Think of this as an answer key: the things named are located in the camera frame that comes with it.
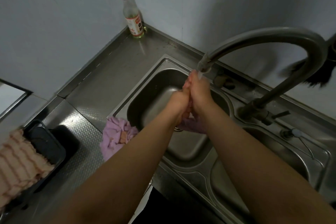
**black tray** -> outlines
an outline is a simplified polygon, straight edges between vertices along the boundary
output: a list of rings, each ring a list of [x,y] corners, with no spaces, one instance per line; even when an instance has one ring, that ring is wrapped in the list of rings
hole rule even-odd
[[[41,184],[55,171],[66,157],[65,148],[49,132],[45,125],[39,120],[31,121],[24,129],[23,136],[31,142],[36,152],[44,156],[50,164],[55,165],[54,169],[43,179],[30,188],[24,190],[20,196],[13,199],[6,205],[5,212],[10,213],[15,209],[26,205],[32,194],[40,187]]]

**double sink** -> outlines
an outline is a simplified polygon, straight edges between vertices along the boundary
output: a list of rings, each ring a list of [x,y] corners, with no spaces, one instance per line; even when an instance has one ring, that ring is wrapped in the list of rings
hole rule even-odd
[[[126,118],[132,126],[141,130],[165,107],[172,92],[182,88],[190,72],[190,68],[165,55],[109,116]],[[323,145],[306,134],[301,138],[289,140],[281,138],[281,131],[291,129],[284,122],[266,126],[257,120],[240,120],[237,110],[247,102],[230,94],[228,90],[218,89],[211,84],[211,95],[234,122],[287,162],[313,188],[320,189],[325,168],[330,160],[330,153]],[[160,165],[174,173],[174,177],[181,184],[223,221],[252,221],[249,210],[238,195],[206,135],[177,129]]]

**hand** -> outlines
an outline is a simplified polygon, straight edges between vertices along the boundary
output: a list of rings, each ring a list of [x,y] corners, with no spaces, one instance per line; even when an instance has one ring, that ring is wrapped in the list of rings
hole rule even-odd
[[[188,118],[191,112],[189,106],[190,88],[185,87],[182,90],[175,91],[171,95],[167,105],[167,112],[177,117],[176,125],[179,124],[182,118]]]
[[[198,115],[200,115],[202,108],[206,108],[206,106],[213,103],[208,79],[202,77],[199,80],[196,70],[191,72],[183,88],[190,88],[192,107]]]

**faucet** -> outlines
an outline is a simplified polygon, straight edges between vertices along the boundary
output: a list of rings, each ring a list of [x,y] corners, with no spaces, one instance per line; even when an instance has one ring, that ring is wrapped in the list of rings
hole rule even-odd
[[[263,43],[295,44],[304,48],[308,56],[298,71],[262,98],[254,99],[238,110],[238,116],[243,120],[254,117],[264,124],[270,125],[275,118],[287,115],[289,112],[274,115],[265,109],[266,104],[312,76],[325,62],[328,48],[325,40],[319,34],[304,28],[290,27],[271,27],[248,31],[225,40],[213,51],[207,52],[198,63],[197,70],[207,73],[220,57],[243,47]]]

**striped towel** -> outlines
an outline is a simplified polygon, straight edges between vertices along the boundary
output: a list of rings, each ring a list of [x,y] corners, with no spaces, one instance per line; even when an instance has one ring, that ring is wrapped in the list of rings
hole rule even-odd
[[[11,132],[0,146],[0,208],[53,169],[54,166],[23,137],[22,129]]]

